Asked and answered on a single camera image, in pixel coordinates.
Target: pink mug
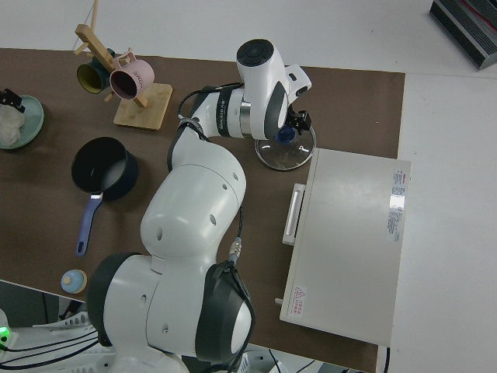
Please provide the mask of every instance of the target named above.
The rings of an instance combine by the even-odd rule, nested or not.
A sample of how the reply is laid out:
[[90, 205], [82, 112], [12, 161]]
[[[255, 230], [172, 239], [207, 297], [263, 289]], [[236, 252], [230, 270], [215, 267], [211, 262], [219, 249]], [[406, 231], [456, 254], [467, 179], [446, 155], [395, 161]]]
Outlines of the pink mug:
[[[128, 56], [130, 62], [124, 66], [120, 60]], [[137, 60], [133, 51], [128, 51], [113, 59], [114, 70], [110, 74], [110, 86], [121, 99], [134, 99], [154, 82], [152, 66], [146, 61]]]

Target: green light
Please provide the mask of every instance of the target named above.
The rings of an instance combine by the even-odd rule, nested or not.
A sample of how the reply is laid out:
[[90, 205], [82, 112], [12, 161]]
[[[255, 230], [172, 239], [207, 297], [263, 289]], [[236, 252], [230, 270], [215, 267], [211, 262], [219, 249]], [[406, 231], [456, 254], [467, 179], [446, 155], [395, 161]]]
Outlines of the green light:
[[3, 326], [2, 328], [0, 328], [0, 336], [6, 336], [7, 338], [9, 338], [10, 336], [10, 330], [9, 328]]

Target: green mug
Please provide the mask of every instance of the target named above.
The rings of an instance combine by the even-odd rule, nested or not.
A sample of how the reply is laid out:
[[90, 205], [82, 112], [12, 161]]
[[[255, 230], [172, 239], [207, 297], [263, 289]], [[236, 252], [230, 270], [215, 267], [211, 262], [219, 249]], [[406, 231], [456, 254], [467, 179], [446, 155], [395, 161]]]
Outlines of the green mug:
[[[107, 49], [114, 58], [116, 53], [112, 49]], [[82, 64], [76, 71], [79, 84], [90, 93], [101, 93], [109, 86], [110, 72], [103, 67], [97, 57], [87, 64]]]

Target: glass lid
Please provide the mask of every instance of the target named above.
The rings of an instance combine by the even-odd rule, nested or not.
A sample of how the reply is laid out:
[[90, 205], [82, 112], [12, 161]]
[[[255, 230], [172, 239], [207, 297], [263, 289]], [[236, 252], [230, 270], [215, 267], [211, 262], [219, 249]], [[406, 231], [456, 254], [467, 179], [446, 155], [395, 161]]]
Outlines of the glass lid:
[[309, 131], [298, 134], [292, 127], [283, 127], [275, 139], [255, 140], [255, 150], [261, 161], [278, 171], [296, 169], [305, 164], [316, 147], [316, 134]]

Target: green bowl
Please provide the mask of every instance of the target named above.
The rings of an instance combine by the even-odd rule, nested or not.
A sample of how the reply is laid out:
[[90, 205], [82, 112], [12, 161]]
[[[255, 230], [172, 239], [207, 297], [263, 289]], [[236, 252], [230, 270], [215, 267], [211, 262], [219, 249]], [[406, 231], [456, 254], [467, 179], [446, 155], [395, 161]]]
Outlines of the green bowl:
[[26, 108], [23, 113], [25, 122], [21, 127], [21, 138], [12, 145], [0, 145], [1, 149], [21, 148], [31, 142], [36, 137], [38, 132], [40, 132], [41, 126], [43, 126], [45, 114], [40, 101], [32, 96], [21, 96], [21, 98], [23, 99], [23, 106]]

